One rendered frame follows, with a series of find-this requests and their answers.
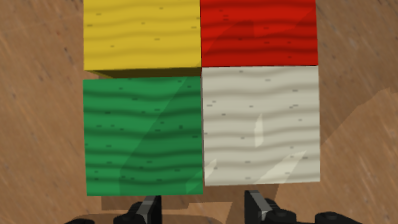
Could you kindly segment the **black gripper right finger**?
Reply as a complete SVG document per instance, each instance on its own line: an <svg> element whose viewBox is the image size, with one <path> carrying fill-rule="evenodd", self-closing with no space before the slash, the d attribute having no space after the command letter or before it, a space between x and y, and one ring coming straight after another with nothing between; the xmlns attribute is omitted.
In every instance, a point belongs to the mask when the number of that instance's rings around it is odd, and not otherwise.
<svg viewBox="0 0 398 224"><path fill-rule="evenodd" d="M280 209L275 201L263 198L258 190L245 190L244 215L245 224L362 224L335 212L316 214L315 223L298 222L294 212Z"/></svg>

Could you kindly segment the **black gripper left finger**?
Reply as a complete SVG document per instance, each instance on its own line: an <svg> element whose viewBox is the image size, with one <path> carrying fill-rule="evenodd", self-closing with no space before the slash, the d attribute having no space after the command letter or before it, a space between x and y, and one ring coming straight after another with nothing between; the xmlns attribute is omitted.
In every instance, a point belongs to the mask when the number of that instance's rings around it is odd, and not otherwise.
<svg viewBox="0 0 398 224"><path fill-rule="evenodd" d="M65 224L95 224L95 222L80 218ZM136 202L127 213L115 217L113 224L162 224L161 195L146 196L143 202Z"/></svg>

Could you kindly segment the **beige wood-grain cube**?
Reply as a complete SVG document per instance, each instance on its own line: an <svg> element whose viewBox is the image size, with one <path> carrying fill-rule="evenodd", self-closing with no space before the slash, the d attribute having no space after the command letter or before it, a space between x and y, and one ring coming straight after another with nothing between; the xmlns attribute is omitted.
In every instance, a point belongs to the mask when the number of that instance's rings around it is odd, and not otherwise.
<svg viewBox="0 0 398 224"><path fill-rule="evenodd" d="M320 182L318 66L208 67L200 85L205 186Z"/></svg>

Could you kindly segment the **green cube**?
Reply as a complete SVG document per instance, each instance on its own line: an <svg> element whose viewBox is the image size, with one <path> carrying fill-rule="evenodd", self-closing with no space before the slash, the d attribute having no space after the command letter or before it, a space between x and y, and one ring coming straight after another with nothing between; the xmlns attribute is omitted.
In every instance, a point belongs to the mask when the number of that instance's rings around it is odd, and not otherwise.
<svg viewBox="0 0 398 224"><path fill-rule="evenodd" d="M203 194L200 76L83 80L87 196Z"/></svg>

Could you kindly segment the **yellow wooden cube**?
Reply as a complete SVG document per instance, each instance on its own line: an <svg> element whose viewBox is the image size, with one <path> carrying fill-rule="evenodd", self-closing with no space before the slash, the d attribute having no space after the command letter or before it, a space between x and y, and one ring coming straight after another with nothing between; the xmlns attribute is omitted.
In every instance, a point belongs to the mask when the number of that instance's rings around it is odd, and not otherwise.
<svg viewBox="0 0 398 224"><path fill-rule="evenodd" d="M200 0L84 0L84 70L105 78L200 76Z"/></svg>

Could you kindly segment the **red cube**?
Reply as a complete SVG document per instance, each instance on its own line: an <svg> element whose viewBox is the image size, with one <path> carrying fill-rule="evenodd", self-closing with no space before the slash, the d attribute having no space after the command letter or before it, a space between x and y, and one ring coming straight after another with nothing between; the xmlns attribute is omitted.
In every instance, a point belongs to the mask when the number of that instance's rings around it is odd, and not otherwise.
<svg viewBox="0 0 398 224"><path fill-rule="evenodd" d="M317 66L315 0L200 0L208 67Z"/></svg>

